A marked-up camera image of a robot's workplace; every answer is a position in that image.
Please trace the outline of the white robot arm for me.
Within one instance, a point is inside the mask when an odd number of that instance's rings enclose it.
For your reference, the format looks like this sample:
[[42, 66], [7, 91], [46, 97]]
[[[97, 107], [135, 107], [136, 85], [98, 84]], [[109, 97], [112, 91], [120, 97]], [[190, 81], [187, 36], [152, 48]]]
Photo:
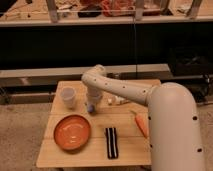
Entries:
[[187, 88], [111, 79], [102, 65], [84, 72], [81, 80], [91, 105], [106, 91], [148, 108], [152, 171], [206, 171], [198, 110]]

